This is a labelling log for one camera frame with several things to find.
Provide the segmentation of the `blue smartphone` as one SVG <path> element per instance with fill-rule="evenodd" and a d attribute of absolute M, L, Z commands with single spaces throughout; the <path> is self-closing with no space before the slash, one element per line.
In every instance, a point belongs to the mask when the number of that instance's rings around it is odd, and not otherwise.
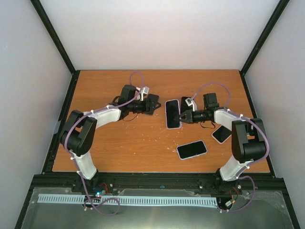
<path fill-rule="evenodd" d="M 159 108 L 159 96 L 155 94 L 148 94 L 146 98 L 146 112 L 154 113 L 156 109 Z"/>

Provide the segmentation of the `black phone case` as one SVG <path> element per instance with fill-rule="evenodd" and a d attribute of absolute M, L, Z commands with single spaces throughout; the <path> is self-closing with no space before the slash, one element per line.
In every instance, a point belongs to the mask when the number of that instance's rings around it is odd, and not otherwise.
<path fill-rule="evenodd" d="M 180 108 L 180 114 L 182 114 L 183 112 L 187 111 L 187 110 L 192 110 L 192 106 L 189 106 L 186 102 L 187 99 L 189 99 L 190 97 L 187 96 L 183 96 L 181 98 L 181 108 Z"/>

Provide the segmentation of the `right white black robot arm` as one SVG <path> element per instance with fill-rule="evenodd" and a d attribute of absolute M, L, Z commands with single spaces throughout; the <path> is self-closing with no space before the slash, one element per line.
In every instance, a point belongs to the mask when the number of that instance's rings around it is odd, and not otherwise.
<path fill-rule="evenodd" d="M 263 121 L 237 115 L 221 107 L 215 93 L 203 95 L 204 109 L 197 109 L 193 97 L 182 97 L 180 120 L 186 124 L 210 121 L 229 130 L 232 156 L 215 173 L 214 189 L 224 193 L 236 186 L 236 180 L 250 165 L 265 159 L 270 150 Z"/>

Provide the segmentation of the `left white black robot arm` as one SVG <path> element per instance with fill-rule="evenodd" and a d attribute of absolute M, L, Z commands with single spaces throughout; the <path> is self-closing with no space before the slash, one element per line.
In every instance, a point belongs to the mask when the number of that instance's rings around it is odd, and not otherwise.
<path fill-rule="evenodd" d="M 75 162 L 77 173 L 84 179 L 82 186 L 89 192 L 98 189 L 99 180 L 94 177 L 97 168 L 93 164 L 90 148 L 95 130 L 106 124 L 124 119 L 130 112 L 153 115 L 161 107 L 159 96 L 149 93 L 149 88 L 125 85 L 121 94 L 105 106 L 95 111 L 70 113 L 60 134 L 60 143 Z"/>

